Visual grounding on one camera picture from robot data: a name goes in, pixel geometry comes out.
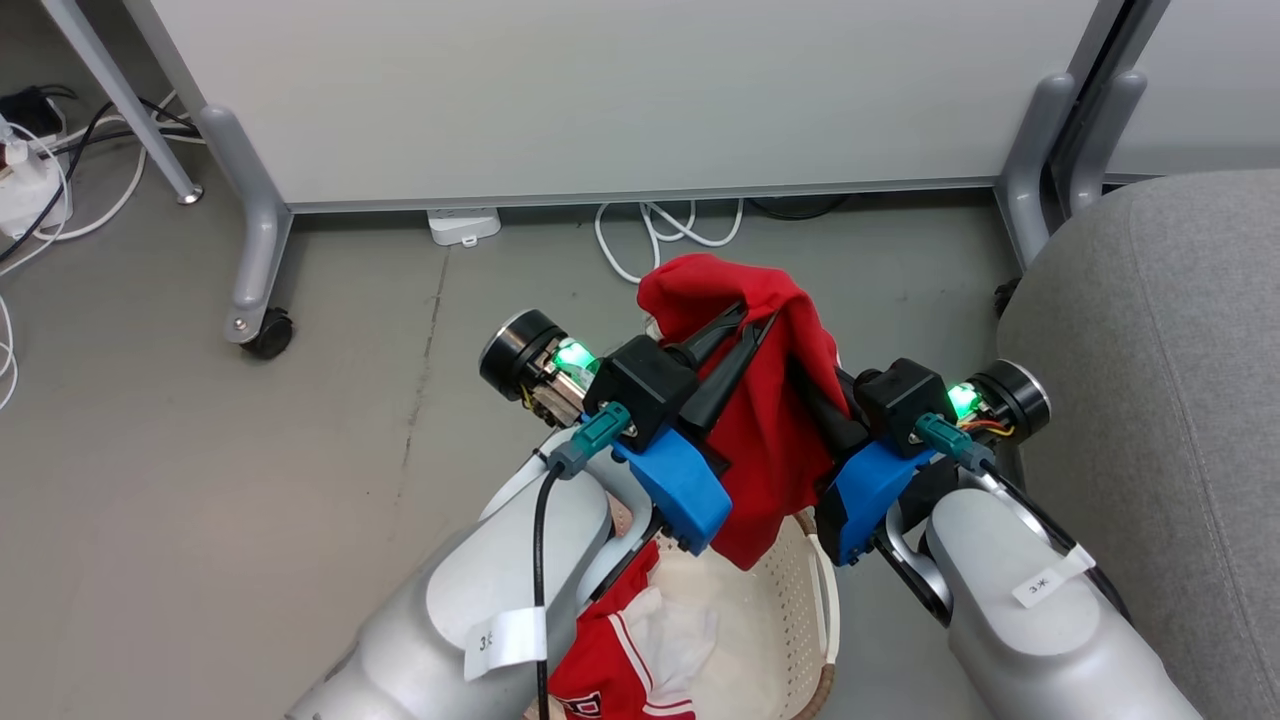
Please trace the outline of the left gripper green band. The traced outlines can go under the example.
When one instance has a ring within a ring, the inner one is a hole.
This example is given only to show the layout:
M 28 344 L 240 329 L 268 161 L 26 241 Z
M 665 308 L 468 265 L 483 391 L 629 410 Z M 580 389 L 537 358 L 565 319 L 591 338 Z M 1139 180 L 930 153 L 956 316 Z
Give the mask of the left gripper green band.
M 739 301 L 685 341 L 664 346 L 668 355 L 690 369 L 701 369 L 723 345 L 728 347 L 680 411 L 680 427 L 687 436 L 704 439 L 710 434 L 780 315 L 746 322 L 746 313 L 745 302 Z M 529 309 L 512 316 L 488 341 L 477 370 L 503 398 L 520 404 L 549 427 L 566 428 L 580 421 L 599 365 L 584 343 L 545 313 Z

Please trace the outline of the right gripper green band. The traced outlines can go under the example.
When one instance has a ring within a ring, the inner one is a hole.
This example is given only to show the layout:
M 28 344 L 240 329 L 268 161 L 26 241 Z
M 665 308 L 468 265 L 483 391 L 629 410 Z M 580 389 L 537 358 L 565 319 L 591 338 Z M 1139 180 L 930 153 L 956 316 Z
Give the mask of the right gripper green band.
M 828 451 L 860 451 L 870 443 L 865 418 L 855 402 L 858 378 L 835 368 L 840 410 L 813 380 L 797 357 L 790 357 L 787 382 L 800 398 L 818 436 Z M 997 359 L 948 388 L 957 427 L 978 442 L 1018 446 L 1042 430 L 1052 407 L 1044 387 L 1023 366 Z

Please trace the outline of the plain red garment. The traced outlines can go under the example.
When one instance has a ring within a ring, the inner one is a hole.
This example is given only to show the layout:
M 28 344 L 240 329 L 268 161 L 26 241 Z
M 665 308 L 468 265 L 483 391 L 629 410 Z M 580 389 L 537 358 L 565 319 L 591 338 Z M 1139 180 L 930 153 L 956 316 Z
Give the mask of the plain red garment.
M 836 372 L 837 343 L 786 272 L 691 254 L 657 268 L 637 290 L 637 305 L 671 342 L 685 341 L 737 301 L 746 307 L 742 325 L 773 322 L 709 438 L 730 464 L 722 484 L 732 502 L 710 546 L 746 571 L 773 546 L 783 519 L 817 503 L 819 479 L 833 466 L 787 380 L 788 363 L 799 361 L 844 415 L 850 410 Z

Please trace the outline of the cream plastic laundry basket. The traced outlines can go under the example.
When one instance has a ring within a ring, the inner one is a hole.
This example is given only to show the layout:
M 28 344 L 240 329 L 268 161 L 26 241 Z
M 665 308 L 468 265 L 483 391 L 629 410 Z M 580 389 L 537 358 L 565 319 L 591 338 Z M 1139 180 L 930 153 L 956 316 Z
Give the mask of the cream plastic laundry basket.
M 840 610 L 835 570 L 808 515 L 786 519 L 748 571 L 712 551 L 686 553 L 664 537 L 650 541 L 634 566 L 650 569 L 668 598 L 718 616 L 716 648 L 692 683 L 696 720 L 817 720 L 835 684 Z M 522 720 L 564 716 L 550 698 L 545 714 L 531 706 Z

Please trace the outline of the white power strip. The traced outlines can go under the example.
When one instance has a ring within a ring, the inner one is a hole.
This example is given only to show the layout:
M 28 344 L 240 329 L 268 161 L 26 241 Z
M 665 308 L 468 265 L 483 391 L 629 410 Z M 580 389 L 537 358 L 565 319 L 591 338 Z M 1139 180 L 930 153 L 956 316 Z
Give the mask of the white power strip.
M 431 240 L 442 247 L 474 247 L 502 228 L 495 208 L 443 208 L 428 210 L 426 215 Z
M 0 233 L 14 240 L 37 222 L 58 191 L 61 196 L 38 223 L 47 231 L 65 223 L 73 213 L 70 195 L 63 188 L 65 169 L 58 158 L 47 158 L 37 143 L 27 140 L 29 160 L 14 172 L 0 170 Z

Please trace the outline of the grey partition foot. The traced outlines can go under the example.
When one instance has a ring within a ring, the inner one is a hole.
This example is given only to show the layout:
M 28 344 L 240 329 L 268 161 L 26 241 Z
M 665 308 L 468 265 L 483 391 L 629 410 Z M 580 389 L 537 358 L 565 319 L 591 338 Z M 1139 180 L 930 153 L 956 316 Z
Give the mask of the grey partition foot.
M 293 213 L 230 109 L 209 104 L 200 110 L 198 126 L 244 214 L 244 242 L 224 323 L 225 338 L 239 346 L 259 333 L 265 311 L 275 307 L 271 292 Z
M 1146 74 L 1130 69 L 1101 86 L 1075 143 L 1068 152 L 1060 195 L 1068 217 L 1103 195 L 1106 169 L 1148 85 Z
M 1075 97 L 1076 82 L 1069 73 L 1046 76 L 1037 83 L 995 183 L 995 197 L 1021 270 L 1050 240 L 1041 174 Z

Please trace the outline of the wide white partition panel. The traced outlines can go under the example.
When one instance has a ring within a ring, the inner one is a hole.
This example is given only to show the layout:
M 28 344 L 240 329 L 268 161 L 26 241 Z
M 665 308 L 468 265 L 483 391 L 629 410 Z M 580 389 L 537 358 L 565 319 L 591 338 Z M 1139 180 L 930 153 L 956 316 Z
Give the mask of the wide white partition panel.
M 982 184 L 1098 0 L 124 0 L 296 208 Z

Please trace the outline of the red garment with white stripes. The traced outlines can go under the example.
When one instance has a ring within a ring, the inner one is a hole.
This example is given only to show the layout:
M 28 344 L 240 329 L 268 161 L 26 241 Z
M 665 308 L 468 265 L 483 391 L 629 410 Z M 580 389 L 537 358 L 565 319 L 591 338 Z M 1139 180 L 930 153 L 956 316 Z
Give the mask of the red garment with white stripes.
M 644 691 L 625 657 L 608 616 L 623 610 L 652 583 L 652 570 L 634 566 L 579 619 L 577 637 L 549 680 L 564 720 L 696 720 L 691 712 L 654 716 L 644 711 Z

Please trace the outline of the grey fabric sofa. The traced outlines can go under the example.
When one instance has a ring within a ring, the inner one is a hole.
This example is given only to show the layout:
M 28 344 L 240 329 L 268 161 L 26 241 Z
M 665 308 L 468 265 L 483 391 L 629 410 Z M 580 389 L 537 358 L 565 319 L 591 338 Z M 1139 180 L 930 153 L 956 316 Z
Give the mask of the grey fabric sofa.
M 1100 561 L 1204 720 L 1280 720 L 1280 169 L 1073 215 L 997 350 L 1046 389 L 1032 498 Z

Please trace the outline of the narrow white partition panel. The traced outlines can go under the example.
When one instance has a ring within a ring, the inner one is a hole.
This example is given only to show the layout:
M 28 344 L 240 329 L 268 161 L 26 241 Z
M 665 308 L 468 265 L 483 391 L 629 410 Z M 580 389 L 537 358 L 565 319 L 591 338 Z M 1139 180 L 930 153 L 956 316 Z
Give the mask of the narrow white partition panel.
M 1280 0 L 1157 0 L 1124 70 L 1144 76 L 1110 179 L 1280 169 Z

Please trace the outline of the grey slanted table leg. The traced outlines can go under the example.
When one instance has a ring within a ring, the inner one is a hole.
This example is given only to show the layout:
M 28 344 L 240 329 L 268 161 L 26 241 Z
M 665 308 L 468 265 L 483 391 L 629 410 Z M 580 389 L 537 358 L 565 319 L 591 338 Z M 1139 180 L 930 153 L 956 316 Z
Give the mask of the grey slanted table leg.
M 197 202 L 204 196 L 204 188 L 189 178 L 156 123 L 148 119 L 145 105 L 125 79 L 119 65 L 111 59 L 78 3 L 76 0 L 40 1 L 115 109 L 125 118 L 125 123 L 134 131 L 134 136 L 155 167 L 175 191 L 178 204 L 189 206 Z

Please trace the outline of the black power adapter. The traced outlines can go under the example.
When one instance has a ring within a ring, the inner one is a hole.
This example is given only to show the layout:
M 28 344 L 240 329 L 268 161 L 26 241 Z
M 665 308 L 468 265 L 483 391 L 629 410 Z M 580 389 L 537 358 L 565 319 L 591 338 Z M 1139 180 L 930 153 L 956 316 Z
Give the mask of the black power adapter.
M 40 138 L 58 137 L 65 132 L 65 117 L 50 102 L 52 86 L 28 86 L 0 95 L 0 115 L 12 124 L 27 128 Z

